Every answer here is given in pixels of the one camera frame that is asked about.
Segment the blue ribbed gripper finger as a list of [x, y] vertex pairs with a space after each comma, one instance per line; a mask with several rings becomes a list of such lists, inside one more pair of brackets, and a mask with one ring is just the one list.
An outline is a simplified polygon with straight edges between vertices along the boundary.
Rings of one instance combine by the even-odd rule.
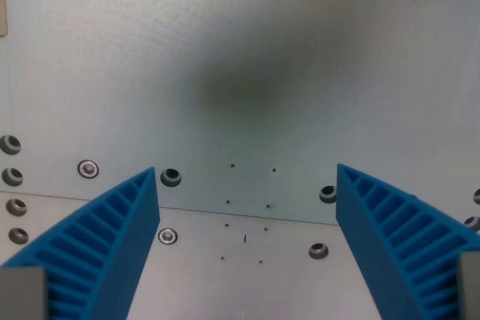
[[344, 164], [336, 219], [382, 319], [459, 319], [456, 268], [479, 236], [426, 202]]
[[149, 168], [50, 227], [3, 266], [45, 270], [49, 319], [126, 319], [159, 222]]

